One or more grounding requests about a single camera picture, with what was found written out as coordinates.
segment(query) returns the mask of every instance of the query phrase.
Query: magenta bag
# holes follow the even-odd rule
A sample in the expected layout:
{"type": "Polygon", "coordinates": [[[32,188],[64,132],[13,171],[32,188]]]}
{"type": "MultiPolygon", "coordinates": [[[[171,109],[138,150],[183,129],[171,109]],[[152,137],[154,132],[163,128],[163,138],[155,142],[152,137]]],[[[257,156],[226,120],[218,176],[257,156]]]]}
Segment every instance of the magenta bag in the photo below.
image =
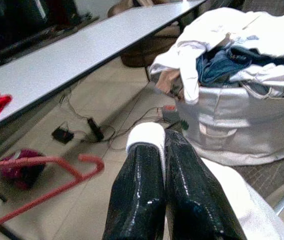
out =
{"type": "MultiPolygon", "coordinates": [[[[38,151],[32,149],[21,149],[15,153],[3,158],[1,161],[15,160],[21,158],[33,158],[44,156],[38,151]]],[[[45,164],[36,166],[22,166],[1,169],[1,174],[5,179],[8,179],[23,190],[30,189],[39,174],[44,170],[45,164]]]]}

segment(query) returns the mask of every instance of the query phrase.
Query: wall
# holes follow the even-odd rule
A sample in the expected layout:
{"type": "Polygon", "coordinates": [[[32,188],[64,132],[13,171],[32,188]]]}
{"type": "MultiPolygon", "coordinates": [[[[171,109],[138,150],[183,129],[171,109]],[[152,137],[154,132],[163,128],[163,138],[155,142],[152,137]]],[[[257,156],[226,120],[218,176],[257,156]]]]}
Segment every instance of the wall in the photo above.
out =
{"type": "Polygon", "coordinates": [[[74,0],[80,15],[91,12],[93,16],[100,16],[100,20],[107,18],[107,11],[120,0],[74,0]]]}

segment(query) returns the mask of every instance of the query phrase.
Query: white table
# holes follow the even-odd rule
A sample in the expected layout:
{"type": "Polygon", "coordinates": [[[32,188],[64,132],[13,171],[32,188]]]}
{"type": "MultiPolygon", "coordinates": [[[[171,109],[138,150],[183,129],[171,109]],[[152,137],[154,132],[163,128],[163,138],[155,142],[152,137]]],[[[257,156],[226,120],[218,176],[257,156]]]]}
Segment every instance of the white table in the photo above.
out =
{"type": "Polygon", "coordinates": [[[132,44],[193,11],[205,0],[137,7],[0,66],[0,93],[13,100],[0,127],[117,57],[132,44]]]}

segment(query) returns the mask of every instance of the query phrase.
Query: black adapter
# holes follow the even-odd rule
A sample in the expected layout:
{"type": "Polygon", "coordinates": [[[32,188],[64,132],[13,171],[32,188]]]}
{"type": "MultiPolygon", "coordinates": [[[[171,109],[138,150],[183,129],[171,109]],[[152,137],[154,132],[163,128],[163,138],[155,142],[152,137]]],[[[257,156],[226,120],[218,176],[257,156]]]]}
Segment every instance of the black adapter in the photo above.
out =
{"type": "Polygon", "coordinates": [[[61,128],[60,126],[55,129],[55,131],[52,132],[52,136],[55,140],[66,144],[70,140],[73,139],[74,134],[66,129],[61,128]]]}
{"type": "Polygon", "coordinates": [[[94,133],[97,141],[100,142],[101,140],[103,140],[104,135],[101,131],[101,128],[99,126],[97,126],[97,124],[95,123],[94,119],[92,117],[88,118],[87,123],[90,126],[92,132],[94,133]]]}

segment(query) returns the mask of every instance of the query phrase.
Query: laundry basket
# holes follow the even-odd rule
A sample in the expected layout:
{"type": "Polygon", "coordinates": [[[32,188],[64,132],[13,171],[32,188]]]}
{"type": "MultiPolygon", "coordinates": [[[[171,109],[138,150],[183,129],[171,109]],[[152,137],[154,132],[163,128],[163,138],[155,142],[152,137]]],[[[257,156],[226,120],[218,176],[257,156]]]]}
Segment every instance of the laundry basket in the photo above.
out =
{"type": "Polygon", "coordinates": [[[183,134],[196,152],[224,165],[284,158],[284,97],[256,99],[244,88],[200,87],[199,102],[177,102],[183,134]]]}

